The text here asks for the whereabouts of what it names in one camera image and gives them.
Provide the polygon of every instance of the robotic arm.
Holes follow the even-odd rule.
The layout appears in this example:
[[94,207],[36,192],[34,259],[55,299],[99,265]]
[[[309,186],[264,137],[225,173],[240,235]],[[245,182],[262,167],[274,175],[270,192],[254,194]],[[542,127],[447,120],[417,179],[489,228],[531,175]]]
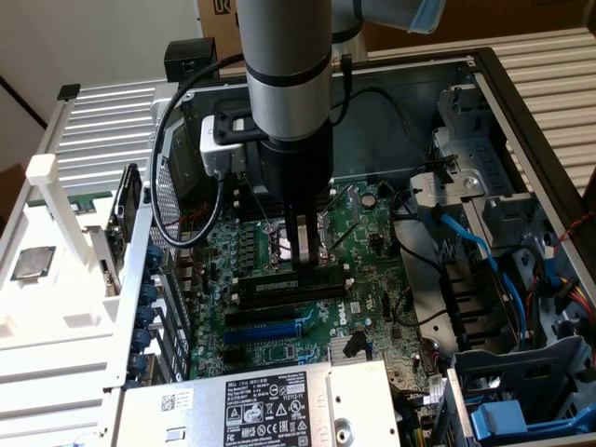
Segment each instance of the robotic arm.
[[283,200],[292,263],[318,262],[316,194],[333,171],[333,56],[364,20],[430,33],[445,0],[237,0],[267,190]]

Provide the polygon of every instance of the green circuit board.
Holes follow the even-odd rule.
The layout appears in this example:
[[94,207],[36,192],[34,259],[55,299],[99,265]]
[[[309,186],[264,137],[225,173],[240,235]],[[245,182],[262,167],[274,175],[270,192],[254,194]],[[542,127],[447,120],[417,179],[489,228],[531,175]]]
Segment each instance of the green circuit board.
[[[311,315],[300,338],[235,346],[224,343],[225,315],[238,312],[231,300],[233,272],[241,271],[244,277],[259,277],[291,270],[287,261],[278,260],[275,270],[270,262],[269,235],[265,229],[282,221],[240,223],[229,211],[224,213],[209,236],[208,246],[195,251],[195,260],[215,263],[218,275],[216,280],[210,280],[208,293],[204,292],[200,278],[194,276],[191,281],[189,307],[195,337],[191,379],[328,360],[333,339],[364,330],[372,342],[372,357],[386,361],[398,387],[422,389],[426,385],[422,365],[413,367],[413,355],[420,349],[416,329],[401,327],[386,315],[387,301],[393,312],[396,301],[408,287],[401,258],[389,255],[389,201],[377,198],[376,206],[366,210],[360,203],[362,195],[368,193],[377,197],[376,185],[354,182],[336,184],[334,189],[339,192],[350,184],[350,190],[342,194],[329,211],[330,240],[337,240],[354,222],[359,221],[359,224],[332,252],[333,257],[328,262],[329,267],[338,260],[349,265],[349,276],[354,282],[342,299],[295,305],[300,317]],[[372,247],[370,235],[382,238],[380,250]],[[289,245],[287,241],[279,241],[279,245],[286,244]],[[221,352],[238,347],[244,351],[245,359],[234,364],[224,362]]]

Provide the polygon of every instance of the wall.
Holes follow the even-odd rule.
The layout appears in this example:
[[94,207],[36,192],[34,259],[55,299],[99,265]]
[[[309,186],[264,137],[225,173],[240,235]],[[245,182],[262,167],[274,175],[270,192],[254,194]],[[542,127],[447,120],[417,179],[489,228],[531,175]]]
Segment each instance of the wall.
[[[171,40],[198,37],[193,0],[0,0],[0,74],[46,121],[60,86],[164,77]],[[0,170],[42,133],[0,88]]]

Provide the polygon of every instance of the power supply label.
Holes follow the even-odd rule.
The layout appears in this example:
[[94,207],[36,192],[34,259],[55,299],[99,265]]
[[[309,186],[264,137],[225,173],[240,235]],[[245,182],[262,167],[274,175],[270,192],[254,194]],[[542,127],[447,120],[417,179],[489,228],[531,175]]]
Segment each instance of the power supply label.
[[224,447],[311,445],[306,372],[225,385]]

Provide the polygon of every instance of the motherboard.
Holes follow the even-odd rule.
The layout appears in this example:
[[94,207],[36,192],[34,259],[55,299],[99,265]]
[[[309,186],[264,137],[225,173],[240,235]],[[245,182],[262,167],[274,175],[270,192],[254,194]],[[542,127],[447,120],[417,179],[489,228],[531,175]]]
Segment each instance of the motherboard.
[[194,325],[191,379],[354,361],[364,351],[346,359],[343,348],[361,332],[366,356],[383,359],[398,388],[427,384],[417,329],[394,318],[408,283],[399,251],[390,249],[390,198],[364,181],[334,184],[329,194],[319,215],[319,267],[307,287],[296,287],[282,219],[247,222],[230,207],[206,243],[181,254]]

